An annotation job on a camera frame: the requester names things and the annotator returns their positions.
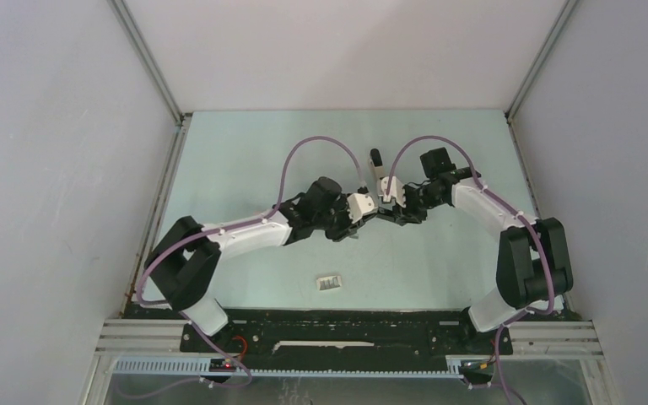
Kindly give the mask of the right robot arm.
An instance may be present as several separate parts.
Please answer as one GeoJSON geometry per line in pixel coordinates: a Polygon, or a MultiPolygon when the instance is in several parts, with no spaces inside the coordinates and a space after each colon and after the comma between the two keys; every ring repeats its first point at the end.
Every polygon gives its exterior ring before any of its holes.
{"type": "Polygon", "coordinates": [[[397,224],[420,224],[429,210],[448,205],[476,219],[498,243],[495,286],[463,312],[456,331],[462,349],[477,353],[491,331],[525,313],[549,313],[574,285],[564,226],[540,219],[497,197],[472,167],[456,167],[445,148],[420,157],[426,179],[403,184],[389,172],[379,179],[382,201],[394,202],[397,224]]]}

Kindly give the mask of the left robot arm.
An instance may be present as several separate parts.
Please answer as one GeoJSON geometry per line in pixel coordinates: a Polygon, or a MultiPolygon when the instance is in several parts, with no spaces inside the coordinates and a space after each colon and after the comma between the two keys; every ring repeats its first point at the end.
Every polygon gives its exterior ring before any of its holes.
{"type": "Polygon", "coordinates": [[[213,351],[231,345],[233,329],[209,287],[217,266],[228,259],[268,247],[287,246],[321,231],[338,242],[356,234],[377,204],[361,187],[345,193],[328,177],[277,203],[262,216],[221,226],[202,225],[191,216],[178,219],[146,261],[143,279],[168,305],[196,326],[201,341],[213,351]]]}

